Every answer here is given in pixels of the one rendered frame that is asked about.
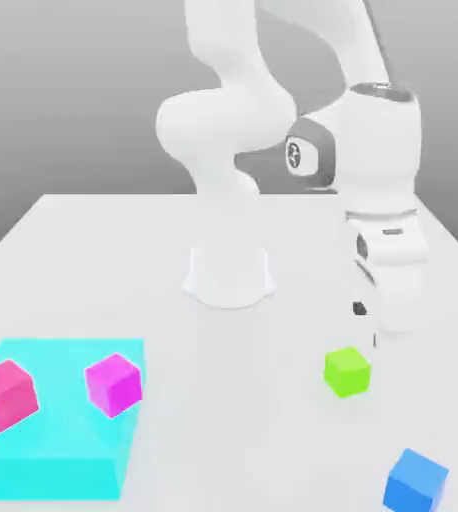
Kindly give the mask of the large cyan box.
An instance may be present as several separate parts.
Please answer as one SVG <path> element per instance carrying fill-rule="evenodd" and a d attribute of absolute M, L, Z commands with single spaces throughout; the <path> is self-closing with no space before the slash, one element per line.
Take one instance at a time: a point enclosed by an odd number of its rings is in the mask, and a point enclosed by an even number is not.
<path fill-rule="evenodd" d="M 115 501 L 125 480 L 139 406 L 113 419 L 93 405 L 84 371 L 118 353 L 145 368 L 140 339 L 3 339 L 34 380 L 38 411 L 0 433 L 0 501 Z"/>

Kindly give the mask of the small blue cube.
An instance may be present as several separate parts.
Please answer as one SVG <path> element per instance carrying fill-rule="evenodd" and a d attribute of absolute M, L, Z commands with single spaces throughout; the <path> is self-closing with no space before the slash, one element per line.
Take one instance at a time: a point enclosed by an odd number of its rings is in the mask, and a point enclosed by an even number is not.
<path fill-rule="evenodd" d="M 382 504 L 391 512 L 435 512 L 449 469 L 406 448 L 389 472 Z"/>

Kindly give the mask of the small magenta cube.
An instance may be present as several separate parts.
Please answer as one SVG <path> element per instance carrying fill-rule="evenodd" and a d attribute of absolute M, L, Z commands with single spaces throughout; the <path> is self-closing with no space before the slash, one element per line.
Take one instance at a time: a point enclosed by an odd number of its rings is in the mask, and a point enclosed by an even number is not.
<path fill-rule="evenodd" d="M 87 367 L 84 376 L 90 402 L 110 419 L 143 398 L 141 370 L 119 353 Z"/>

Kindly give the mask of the small green cube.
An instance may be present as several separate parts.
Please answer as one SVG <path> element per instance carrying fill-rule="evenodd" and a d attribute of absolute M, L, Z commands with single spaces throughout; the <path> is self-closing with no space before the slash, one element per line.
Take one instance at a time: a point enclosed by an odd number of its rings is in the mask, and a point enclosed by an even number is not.
<path fill-rule="evenodd" d="M 324 380 L 340 398 L 366 392 L 371 364 L 354 347 L 328 352 L 324 361 Z"/>

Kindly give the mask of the small pink cube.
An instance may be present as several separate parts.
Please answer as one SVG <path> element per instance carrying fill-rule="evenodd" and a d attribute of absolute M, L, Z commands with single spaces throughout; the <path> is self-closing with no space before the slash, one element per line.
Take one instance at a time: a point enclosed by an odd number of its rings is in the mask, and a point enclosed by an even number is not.
<path fill-rule="evenodd" d="M 0 363 L 0 433 L 39 410 L 32 376 L 7 359 Z"/>

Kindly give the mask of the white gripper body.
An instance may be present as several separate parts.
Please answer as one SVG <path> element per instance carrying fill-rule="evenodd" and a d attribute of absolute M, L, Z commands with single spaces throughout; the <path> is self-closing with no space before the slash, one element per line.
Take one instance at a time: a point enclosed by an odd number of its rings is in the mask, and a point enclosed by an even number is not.
<path fill-rule="evenodd" d="M 353 260 L 372 281 L 379 268 L 416 267 L 429 248 L 418 211 L 364 214 L 347 211 L 345 230 Z"/>

